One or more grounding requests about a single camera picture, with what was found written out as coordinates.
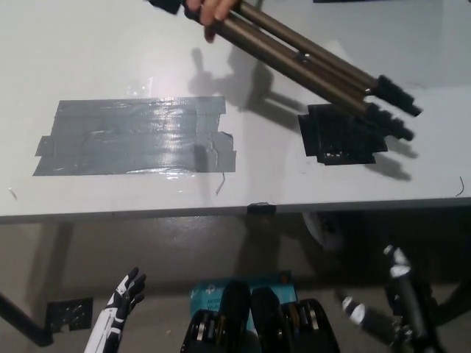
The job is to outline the person's bare hand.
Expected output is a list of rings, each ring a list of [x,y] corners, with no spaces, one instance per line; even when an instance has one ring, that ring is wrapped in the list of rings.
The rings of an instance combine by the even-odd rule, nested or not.
[[[199,21],[204,27],[205,40],[212,43],[216,36],[213,31],[215,21],[224,21],[237,0],[187,0],[186,5],[191,11],[199,12]]]

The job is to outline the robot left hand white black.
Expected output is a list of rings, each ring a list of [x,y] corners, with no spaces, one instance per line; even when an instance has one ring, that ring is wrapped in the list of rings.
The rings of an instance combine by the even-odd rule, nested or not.
[[[146,275],[139,274],[138,267],[134,267],[120,281],[96,322],[102,324],[105,332],[112,328],[121,331],[124,329],[128,316],[144,299],[145,281]]]

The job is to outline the robot right hand white black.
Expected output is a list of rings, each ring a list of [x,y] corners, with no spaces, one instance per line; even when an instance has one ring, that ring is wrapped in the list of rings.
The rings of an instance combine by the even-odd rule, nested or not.
[[[403,251],[388,245],[383,250],[389,262],[393,291],[398,295],[401,321],[357,302],[341,290],[336,299],[349,320],[381,343],[401,347],[407,343],[413,352],[443,352],[424,297],[414,287],[412,267]]]

